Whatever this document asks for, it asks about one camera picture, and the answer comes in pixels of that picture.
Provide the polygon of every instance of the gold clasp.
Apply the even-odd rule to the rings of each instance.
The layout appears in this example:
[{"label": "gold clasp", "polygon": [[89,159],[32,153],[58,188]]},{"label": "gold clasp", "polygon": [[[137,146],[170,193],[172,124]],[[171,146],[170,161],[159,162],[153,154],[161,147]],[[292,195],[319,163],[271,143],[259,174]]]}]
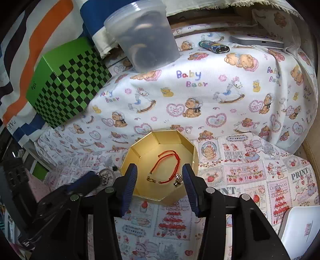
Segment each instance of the gold clasp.
[{"label": "gold clasp", "polygon": [[155,181],[154,179],[151,179],[150,176],[148,176],[147,181],[148,181],[148,182],[156,183],[156,181]]}]

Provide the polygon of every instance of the gold box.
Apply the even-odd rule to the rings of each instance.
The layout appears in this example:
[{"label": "gold box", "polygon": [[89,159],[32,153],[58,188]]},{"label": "gold box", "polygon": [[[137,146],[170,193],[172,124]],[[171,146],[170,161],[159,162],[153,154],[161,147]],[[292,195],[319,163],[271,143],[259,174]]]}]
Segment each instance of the gold box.
[{"label": "gold box", "polygon": [[[178,186],[173,185],[175,177],[168,183],[158,183],[159,181],[167,181],[172,175],[177,164],[175,156],[162,159],[150,175],[151,169],[159,159],[158,155],[167,150],[174,150],[180,157],[177,171],[179,175],[182,174],[182,166],[185,163],[189,163],[197,175],[199,159],[194,144],[177,130],[153,131],[130,146],[120,169],[124,175],[130,163],[134,163],[138,167],[134,196],[151,203],[171,205],[186,195],[183,183]],[[156,180],[156,183],[147,181],[148,176]]]}]

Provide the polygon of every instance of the yellow duck print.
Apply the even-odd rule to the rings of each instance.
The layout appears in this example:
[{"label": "yellow duck print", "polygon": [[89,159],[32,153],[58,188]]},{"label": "yellow duck print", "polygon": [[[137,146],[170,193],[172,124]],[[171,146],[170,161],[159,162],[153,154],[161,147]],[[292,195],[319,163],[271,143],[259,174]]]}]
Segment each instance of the yellow duck print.
[{"label": "yellow duck print", "polygon": [[100,114],[100,113],[102,112],[101,109],[99,109],[97,105],[92,106],[92,109],[93,109],[97,114]]},{"label": "yellow duck print", "polygon": [[260,81],[257,79],[253,82],[253,92],[259,92],[260,89]]},{"label": "yellow duck print", "polygon": [[296,101],[296,100],[298,99],[298,95],[299,95],[299,92],[296,92],[296,93],[294,94],[294,96],[293,96],[292,99],[293,99],[294,101]]},{"label": "yellow duck print", "polygon": [[164,97],[172,97],[173,92],[168,87],[164,87],[160,89]]}]

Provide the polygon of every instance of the green object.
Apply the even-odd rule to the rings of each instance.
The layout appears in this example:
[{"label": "green object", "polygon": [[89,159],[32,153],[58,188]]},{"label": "green object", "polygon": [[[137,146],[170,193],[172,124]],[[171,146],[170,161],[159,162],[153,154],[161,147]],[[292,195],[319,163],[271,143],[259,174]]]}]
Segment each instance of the green object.
[{"label": "green object", "polygon": [[84,111],[110,78],[99,54],[83,37],[41,57],[26,98],[56,128]]},{"label": "green object", "polygon": [[46,168],[44,168],[40,163],[36,163],[32,175],[43,181],[47,173],[48,170]]}]

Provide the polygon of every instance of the plastic container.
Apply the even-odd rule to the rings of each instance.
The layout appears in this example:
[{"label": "plastic container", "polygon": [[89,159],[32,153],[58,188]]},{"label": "plastic container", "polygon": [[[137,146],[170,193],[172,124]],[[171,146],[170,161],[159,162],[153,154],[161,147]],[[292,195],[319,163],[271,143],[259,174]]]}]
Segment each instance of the plastic container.
[{"label": "plastic container", "polygon": [[104,22],[137,72],[158,69],[180,57],[166,6],[161,0],[140,0],[123,6]]}]

